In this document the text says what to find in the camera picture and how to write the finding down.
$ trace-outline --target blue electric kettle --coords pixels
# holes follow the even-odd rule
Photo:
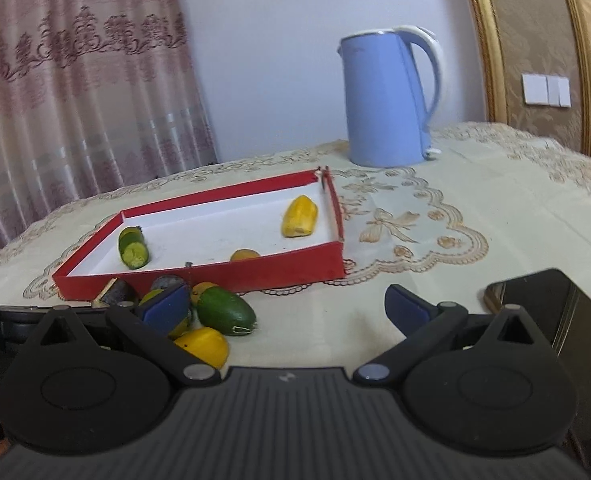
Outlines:
[[[435,91],[429,110],[412,43],[433,65]],[[408,25],[365,30],[343,38],[338,53],[344,66],[351,161],[372,168],[423,161],[431,151],[427,124],[444,86],[443,54],[434,34]]]

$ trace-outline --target light switch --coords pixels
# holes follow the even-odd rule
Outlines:
[[[549,91],[546,75],[522,74],[522,86],[525,92],[525,103],[528,105],[548,105]]]
[[[560,106],[571,108],[571,88],[569,87],[569,78],[559,77],[558,88],[560,89]]]
[[[551,106],[560,106],[560,85],[559,77],[556,75],[548,75],[546,77],[546,86],[549,90],[549,104]]]

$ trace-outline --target red cardboard tray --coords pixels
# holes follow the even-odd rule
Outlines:
[[[318,205],[316,229],[309,237],[284,238],[282,215],[301,194]],[[130,270],[118,254],[118,234],[135,225],[143,229],[151,259],[142,269]],[[247,292],[342,278],[342,248],[341,211],[326,168],[122,210],[72,254],[53,279],[62,296],[72,301],[93,300],[111,278],[122,278],[142,296],[163,274]],[[238,249],[256,250],[261,257],[228,261]]]

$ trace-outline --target smartphone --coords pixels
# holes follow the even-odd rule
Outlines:
[[[522,305],[557,352],[578,391],[578,415],[566,446],[591,469],[591,299],[561,270],[492,283],[484,302],[494,313]]]

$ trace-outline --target yellow fruit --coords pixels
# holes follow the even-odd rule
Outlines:
[[[215,283],[211,282],[202,282],[194,285],[191,288],[191,304],[196,306],[198,301],[200,300],[200,295],[207,290],[207,288],[211,288],[212,286],[217,286]]]
[[[224,336],[206,326],[180,336],[174,343],[219,370],[229,357],[229,343]]]
[[[282,235],[287,238],[309,236],[315,229],[318,206],[305,195],[293,200],[282,219]]]
[[[248,260],[249,258],[259,257],[260,253],[254,251],[253,249],[238,249],[234,254],[231,255],[229,261],[235,262],[237,260]]]
[[[177,339],[182,334],[184,334],[187,330],[189,330],[190,326],[191,326],[191,318],[186,317],[176,325],[176,328],[174,328],[173,330],[171,330],[167,334],[167,337],[169,339]]]
[[[145,301],[149,301],[151,298],[154,298],[155,296],[157,296],[161,292],[162,292],[162,288],[154,288],[154,290],[150,290],[142,297],[142,300],[140,300],[140,303],[144,303]]]

